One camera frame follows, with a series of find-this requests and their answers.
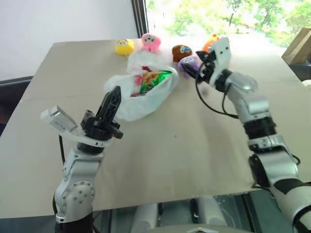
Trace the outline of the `dark window frame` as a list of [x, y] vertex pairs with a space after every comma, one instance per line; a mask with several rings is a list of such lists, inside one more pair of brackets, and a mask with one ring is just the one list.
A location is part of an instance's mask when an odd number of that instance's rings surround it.
[[146, 0], [131, 0], [138, 37], [149, 32]]

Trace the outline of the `brown plush toy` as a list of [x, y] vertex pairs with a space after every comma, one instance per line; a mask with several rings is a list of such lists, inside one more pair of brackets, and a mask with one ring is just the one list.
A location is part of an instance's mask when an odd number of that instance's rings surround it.
[[181, 59], [192, 55], [192, 49], [185, 45], [176, 45], [172, 48], [173, 62], [179, 62]]

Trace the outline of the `white printed plastic bag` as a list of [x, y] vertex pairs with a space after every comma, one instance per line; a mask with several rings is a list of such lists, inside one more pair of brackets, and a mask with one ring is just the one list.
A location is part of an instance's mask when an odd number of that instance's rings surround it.
[[[144, 96], [130, 97], [140, 92], [142, 75], [147, 72], [168, 70], [170, 77], [147, 92]], [[163, 101], [176, 87], [179, 77], [177, 71], [162, 60], [162, 57], [150, 52], [134, 52], [127, 61], [127, 73], [115, 75], [106, 81], [104, 91], [107, 93], [115, 86], [121, 87], [121, 104], [116, 117], [125, 121], [141, 119], [159, 108]]]

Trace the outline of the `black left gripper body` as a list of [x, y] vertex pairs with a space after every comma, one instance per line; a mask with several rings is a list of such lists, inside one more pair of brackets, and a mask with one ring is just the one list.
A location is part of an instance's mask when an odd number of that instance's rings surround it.
[[115, 113], [110, 110], [94, 115], [92, 111], [86, 110], [81, 121], [81, 127], [86, 136], [92, 139], [107, 141], [112, 137], [121, 139], [123, 133], [120, 124], [114, 120]]

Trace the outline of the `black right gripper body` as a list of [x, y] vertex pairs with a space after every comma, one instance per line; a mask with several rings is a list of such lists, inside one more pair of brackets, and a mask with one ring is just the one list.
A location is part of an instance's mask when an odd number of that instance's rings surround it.
[[200, 66], [200, 74], [201, 77], [198, 79], [199, 82], [209, 82], [214, 69], [215, 69], [215, 63], [214, 61], [216, 60], [216, 55], [215, 52], [209, 52], [209, 60], [208, 61], [202, 61], [202, 64]]

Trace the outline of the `grey rounded shape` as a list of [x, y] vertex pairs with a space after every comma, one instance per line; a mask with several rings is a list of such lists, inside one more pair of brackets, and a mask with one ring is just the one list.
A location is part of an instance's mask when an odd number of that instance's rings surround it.
[[130, 233], [145, 233], [157, 227], [158, 204], [144, 204], [137, 207]]

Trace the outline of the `orange plush toy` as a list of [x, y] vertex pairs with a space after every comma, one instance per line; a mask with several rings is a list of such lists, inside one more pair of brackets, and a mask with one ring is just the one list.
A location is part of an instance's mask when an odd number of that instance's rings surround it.
[[204, 44], [204, 46], [202, 47], [202, 50], [208, 52], [209, 48], [219, 40], [219, 36], [214, 33], [210, 36], [210, 38], [207, 40], [207, 42]]

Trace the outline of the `silver robot torso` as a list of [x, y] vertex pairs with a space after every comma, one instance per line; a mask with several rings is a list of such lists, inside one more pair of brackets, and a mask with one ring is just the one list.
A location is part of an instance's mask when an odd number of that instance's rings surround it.
[[146, 233], [253, 233], [238, 228], [208, 225], [208, 224], [186, 224], [169, 225], [148, 230]]

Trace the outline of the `purple plush toy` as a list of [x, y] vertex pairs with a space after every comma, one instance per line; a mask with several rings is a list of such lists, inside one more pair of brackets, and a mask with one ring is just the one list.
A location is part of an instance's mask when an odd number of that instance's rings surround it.
[[187, 63], [188, 65], [192, 66], [192, 68], [197, 71], [199, 69], [199, 61], [200, 59], [196, 56], [196, 55], [190, 55], [190, 56], [187, 56], [187, 57], [184, 57], [182, 58], [179, 62], [178, 62], [178, 70], [180, 72], [183, 73], [184, 77], [185, 78], [189, 78], [190, 75], [187, 74], [184, 70], [184, 68], [182, 67], [182, 63]]

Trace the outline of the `green chips bag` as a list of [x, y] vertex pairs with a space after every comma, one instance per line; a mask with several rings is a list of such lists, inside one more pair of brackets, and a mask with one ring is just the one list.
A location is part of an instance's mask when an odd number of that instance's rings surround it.
[[171, 75], [172, 72], [168, 70], [152, 71], [143, 74], [141, 79], [140, 93], [146, 94]]

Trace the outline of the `yellow plush toy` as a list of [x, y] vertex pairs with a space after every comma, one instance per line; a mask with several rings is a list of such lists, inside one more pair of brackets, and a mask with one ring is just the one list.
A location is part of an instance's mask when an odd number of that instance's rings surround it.
[[115, 53], [122, 56], [131, 55], [135, 50], [135, 44], [132, 39], [121, 39], [115, 44]]

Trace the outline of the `brown cardboard box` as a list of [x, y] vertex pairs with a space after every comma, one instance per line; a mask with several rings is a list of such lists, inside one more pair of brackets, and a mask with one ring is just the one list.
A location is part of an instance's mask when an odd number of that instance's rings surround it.
[[311, 28], [302, 28], [281, 57], [288, 65], [292, 65], [304, 63], [310, 56]]

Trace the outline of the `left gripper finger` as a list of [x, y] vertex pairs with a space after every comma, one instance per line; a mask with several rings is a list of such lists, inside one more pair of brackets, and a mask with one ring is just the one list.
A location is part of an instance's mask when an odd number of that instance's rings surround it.
[[106, 116], [108, 120], [113, 120], [121, 103], [121, 87], [115, 86], [108, 94], [109, 101]]
[[115, 90], [106, 93], [102, 104], [97, 112], [100, 120], [112, 120], [115, 112]]

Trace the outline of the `dark furniture beside table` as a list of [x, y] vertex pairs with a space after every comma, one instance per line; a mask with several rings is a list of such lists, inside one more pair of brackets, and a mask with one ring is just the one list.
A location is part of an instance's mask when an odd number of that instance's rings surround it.
[[0, 81], [0, 136], [33, 76]]

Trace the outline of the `pink plush toy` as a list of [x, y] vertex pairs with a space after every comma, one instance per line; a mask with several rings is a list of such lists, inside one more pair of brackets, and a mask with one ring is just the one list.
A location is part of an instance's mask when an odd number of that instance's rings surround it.
[[159, 47], [161, 45], [161, 39], [151, 33], [146, 33], [141, 37], [142, 47], [141, 51], [158, 53]]

